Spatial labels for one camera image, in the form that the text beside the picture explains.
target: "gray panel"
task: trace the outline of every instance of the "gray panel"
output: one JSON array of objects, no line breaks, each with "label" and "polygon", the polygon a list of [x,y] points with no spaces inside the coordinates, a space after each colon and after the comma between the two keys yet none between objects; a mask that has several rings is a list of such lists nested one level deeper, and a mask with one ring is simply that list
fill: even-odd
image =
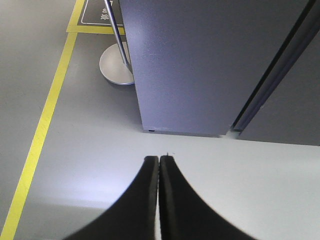
[{"label": "gray panel", "polygon": [[144,129],[225,134],[306,0],[120,0]]},{"label": "gray panel", "polygon": [[320,145],[320,33],[240,135],[243,140]]},{"label": "gray panel", "polygon": [[320,29],[320,1],[309,1],[272,60],[259,84],[234,121],[232,130],[243,131],[270,97]]}]

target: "cabinet door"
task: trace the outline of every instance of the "cabinet door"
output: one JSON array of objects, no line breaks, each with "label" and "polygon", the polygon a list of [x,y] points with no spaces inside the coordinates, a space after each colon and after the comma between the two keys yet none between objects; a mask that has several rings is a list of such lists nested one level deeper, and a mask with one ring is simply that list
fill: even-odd
[{"label": "cabinet door", "polygon": [[120,0],[145,130],[225,134],[306,0]]},{"label": "cabinet door", "polygon": [[320,145],[319,32],[239,138]]}]

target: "metal pole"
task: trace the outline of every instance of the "metal pole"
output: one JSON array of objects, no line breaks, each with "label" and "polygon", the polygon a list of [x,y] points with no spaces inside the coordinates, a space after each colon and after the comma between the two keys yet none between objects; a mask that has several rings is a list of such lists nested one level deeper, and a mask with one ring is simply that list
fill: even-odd
[{"label": "metal pole", "polygon": [[109,19],[110,19],[110,23],[111,23],[111,26],[112,26],[112,29],[113,29],[113,33],[114,33],[114,36],[115,36],[115,39],[116,39],[116,43],[118,44],[118,47],[119,47],[119,50],[120,50],[122,61],[127,66],[127,68],[129,70],[131,70],[131,66],[130,66],[130,64],[128,62],[128,59],[127,59],[127,56],[126,56],[126,52],[125,52],[124,46],[123,46],[122,41],[121,41],[121,37],[120,37],[119,30],[118,30],[117,22],[116,22],[114,13],[112,11],[110,0],[104,0],[104,3],[105,3],[106,10],[108,12],[108,15],[109,15]]}]

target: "black rubber pad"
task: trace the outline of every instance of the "black rubber pad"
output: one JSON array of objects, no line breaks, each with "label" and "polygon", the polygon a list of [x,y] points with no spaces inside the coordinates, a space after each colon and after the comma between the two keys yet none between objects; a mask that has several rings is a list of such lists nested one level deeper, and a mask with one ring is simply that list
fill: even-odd
[{"label": "black rubber pad", "polygon": [[147,156],[122,196],[65,240],[154,240],[159,160]]},{"label": "black rubber pad", "polygon": [[159,207],[162,240],[253,240],[192,189],[172,156],[160,158]]}]

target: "black floor sign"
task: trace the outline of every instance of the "black floor sign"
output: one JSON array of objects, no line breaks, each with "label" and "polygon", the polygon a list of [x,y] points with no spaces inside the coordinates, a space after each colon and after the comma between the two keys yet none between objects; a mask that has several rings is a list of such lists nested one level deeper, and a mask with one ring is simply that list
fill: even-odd
[{"label": "black floor sign", "polygon": [[[118,0],[110,1],[116,23],[123,26]],[[78,25],[110,26],[109,15],[104,0],[86,0],[81,11]]]}]

